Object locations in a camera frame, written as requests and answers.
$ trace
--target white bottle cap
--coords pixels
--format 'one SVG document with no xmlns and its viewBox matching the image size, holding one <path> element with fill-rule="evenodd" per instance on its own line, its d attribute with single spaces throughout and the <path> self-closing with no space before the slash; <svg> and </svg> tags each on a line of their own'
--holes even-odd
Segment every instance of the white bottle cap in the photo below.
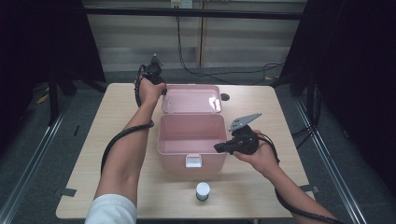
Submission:
<svg viewBox="0 0 396 224">
<path fill-rule="evenodd" d="M 197 185 L 197 199 L 205 201 L 209 197 L 210 187 L 206 182 L 201 182 Z"/>
</svg>

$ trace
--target black cable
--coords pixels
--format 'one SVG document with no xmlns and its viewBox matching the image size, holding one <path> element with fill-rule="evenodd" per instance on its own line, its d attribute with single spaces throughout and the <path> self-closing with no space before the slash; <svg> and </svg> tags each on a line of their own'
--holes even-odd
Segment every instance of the black cable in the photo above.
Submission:
<svg viewBox="0 0 396 224">
<path fill-rule="evenodd" d="M 308 134 L 308 135 L 303 139 L 303 141 L 302 141 L 299 145 L 296 146 L 297 150 L 306 142 L 306 140 L 308 140 L 309 136 L 311 136 L 311 133 Z"/>
<path fill-rule="evenodd" d="M 306 134 L 306 133 L 308 133 L 309 132 L 309 128 L 308 127 L 304 127 L 304 128 L 302 128 L 300 131 L 298 131 L 298 132 L 296 132 L 296 133 L 292 133 L 291 134 L 291 137 L 292 138 L 296 138 L 296 137 L 299 137 L 299 136 L 301 136 L 301 135 L 303 135 L 303 134 Z"/>
<path fill-rule="evenodd" d="M 262 67 L 262 69 L 260 70 L 255 70 L 255 71 L 234 71 L 234 72 L 221 72 L 221 73 L 212 73 L 212 74 L 208 74 L 208 73 L 201 73 L 201 72 L 193 72 L 191 71 L 189 68 L 187 68 L 186 64 L 184 63 L 184 59 L 183 59 L 183 53 L 182 53 L 182 47 L 181 47 L 181 38 L 180 38 L 180 18 L 177 17 L 177 48 L 178 48 L 178 57 L 180 60 L 180 64 L 183 67 L 184 70 L 186 70 L 188 73 L 190 73 L 191 75 L 194 75 L 196 77 L 212 77 L 218 81 L 221 82 L 225 82 L 227 84 L 231 84 L 231 85 L 239 85 L 238 83 L 232 83 L 230 81 L 226 81 L 224 79 L 218 78 L 216 76 L 219 75 L 227 75 L 227 74 L 253 74 L 253 73 L 260 73 L 263 72 L 263 77 L 254 82 L 254 83 L 250 83 L 250 84 L 245 84 L 245 85 L 257 85 L 260 82 L 262 82 L 265 79 L 265 71 L 268 71 L 270 69 L 276 68 L 280 65 L 283 65 L 284 63 L 268 63 L 265 66 Z"/>
<path fill-rule="evenodd" d="M 275 194 L 277 197 L 277 200 L 280 202 L 280 204 L 282 204 L 282 206 L 284 208 L 286 208 L 287 210 L 289 210 L 290 212 L 292 212 L 293 214 L 302 216 L 302 217 L 308 217 L 308 218 L 312 218 L 314 220 L 318 220 L 318 221 L 322 221 L 322 222 L 326 222 L 326 223 L 338 223 L 338 224 L 344 224 L 344 222 L 341 222 L 337 219 L 333 219 L 330 217 L 325 217 L 325 216 L 321 216 L 321 215 L 317 215 L 317 214 L 312 214 L 312 213 L 308 213 L 305 211 L 302 211 L 300 209 L 297 209 L 291 205 L 289 205 L 287 202 L 285 202 L 285 200 L 280 196 L 279 192 L 277 192 L 277 190 L 275 189 Z"/>
<path fill-rule="evenodd" d="M 140 101 L 140 96 L 139 96 L 139 88 L 140 88 L 140 81 L 141 81 L 141 73 L 142 71 L 146 70 L 146 66 L 145 65 L 140 65 L 139 70 L 137 71 L 137 76 L 136 76 L 136 82 L 134 84 L 134 98 L 136 99 L 136 103 L 137 106 L 140 107 L 142 105 L 141 101 Z M 151 120 L 149 124 L 142 124 L 142 125 L 138 125 L 138 126 L 134 126 L 128 129 L 123 130 L 122 132 L 118 133 L 116 136 L 113 137 L 113 139 L 111 139 L 111 141 L 108 143 L 105 152 L 103 153 L 103 157 L 102 157 L 102 164 L 101 164 L 101 168 L 100 168 L 100 173 L 103 172 L 103 168 L 105 167 L 106 164 L 106 160 L 107 160 L 107 155 L 110 152 L 110 149 L 114 146 L 114 144 L 120 140 L 123 136 L 128 135 L 130 133 L 134 133 L 137 131 L 141 131 L 144 129 L 148 129 L 148 128 L 152 128 L 154 127 L 154 122 Z"/>
<path fill-rule="evenodd" d="M 129 129 L 125 129 L 122 132 L 118 133 L 116 136 L 114 136 L 113 139 L 111 139 L 111 141 L 108 143 L 108 145 L 107 145 L 107 147 L 105 149 L 105 152 L 103 154 L 102 165 L 101 165 L 101 168 L 100 168 L 100 173 L 103 172 L 103 168 L 105 167 L 107 155 L 110 152 L 110 149 L 114 146 L 114 144 L 119 139 L 121 139 L 123 136 L 128 135 L 130 133 L 134 133 L 134 132 L 141 131 L 141 130 L 148 129 L 148 128 L 152 128 L 152 127 L 154 127 L 154 122 L 153 121 L 151 121 L 149 124 L 138 125 L 138 126 L 134 126 L 132 128 L 129 128 Z"/>
<path fill-rule="evenodd" d="M 263 138 L 259 137 L 259 139 L 264 141 L 264 142 L 266 142 L 270 146 L 270 148 L 274 151 L 274 156 L 276 158 L 276 162 L 279 163 L 279 158 L 277 157 L 277 153 L 276 153 L 276 148 L 275 148 L 274 142 L 271 140 L 270 137 L 268 137 L 267 135 L 265 135 L 263 133 L 259 133 L 258 135 L 263 136 Z M 275 193 L 276 193 L 276 197 L 279 200 L 280 204 L 284 208 L 286 208 L 287 210 L 292 212 L 293 214 L 297 214 L 297 215 L 302 216 L 302 217 L 312 218 L 312 219 L 319 220 L 319 221 L 326 222 L 326 223 L 338 223 L 338 224 L 342 224 L 343 223 L 341 221 L 338 221 L 338 220 L 330 218 L 330 217 L 325 217 L 325 216 L 321 216 L 321 215 L 305 212 L 303 210 L 295 208 L 295 207 L 291 206 L 290 204 L 288 204 L 282 198 L 282 196 L 280 196 L 279 192 L 276 189 L 275 189 Z"/>
</svg>

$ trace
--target wall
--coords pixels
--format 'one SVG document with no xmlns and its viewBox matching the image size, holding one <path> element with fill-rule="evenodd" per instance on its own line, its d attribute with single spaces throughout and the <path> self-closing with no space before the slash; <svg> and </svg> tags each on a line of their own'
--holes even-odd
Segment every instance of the wall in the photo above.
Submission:
<svg viewBox="0 0 396 224">
<path fill-rule="evenodd" d="M 168 1 L 85 0 L 85 6 L 170 7 Z M 193 1 L 193 8 L 303 12 L 305 0 Z M 177 19 L 89 15 L 105 72 L 136 70 L 157 53 L 166 68 L 181 67 Z M 188 67 L 263 66 L 286 60 L 298 21 L 180 18 L 182 54 Z"/>
</svg>

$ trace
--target white sleeve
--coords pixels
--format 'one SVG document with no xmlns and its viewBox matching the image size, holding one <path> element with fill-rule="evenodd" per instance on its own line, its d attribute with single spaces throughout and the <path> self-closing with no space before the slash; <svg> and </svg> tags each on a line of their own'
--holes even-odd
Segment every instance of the white sleeve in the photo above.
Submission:
<svg viewBox="0 0 396 224">
<path fill-rule="evenodd" d="M 136 223 L 136 207 L 124 196 L 105 194 L 93 200 L 85 223 Z"/>
</svg>

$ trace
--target white container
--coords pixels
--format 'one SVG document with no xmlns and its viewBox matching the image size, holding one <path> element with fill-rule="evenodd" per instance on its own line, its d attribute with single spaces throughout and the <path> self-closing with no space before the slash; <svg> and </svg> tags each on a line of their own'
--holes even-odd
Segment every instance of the white container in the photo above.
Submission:
<svg viewBox="0 0 396 224">
<path fill-rule="evenodd" d="M 168 85 L 158 139 L 163 169 L 174 174 L 215 173 L 226 153 L 213 146 L 227 141 L 219 88 Z"/>
<path fill-rule="evenodd" d="M 199 201 L 206 201 L 209 197 L 210 187 L 206 182 L 201 182 L 196 188 L 196 197 Z"/>
</svg>

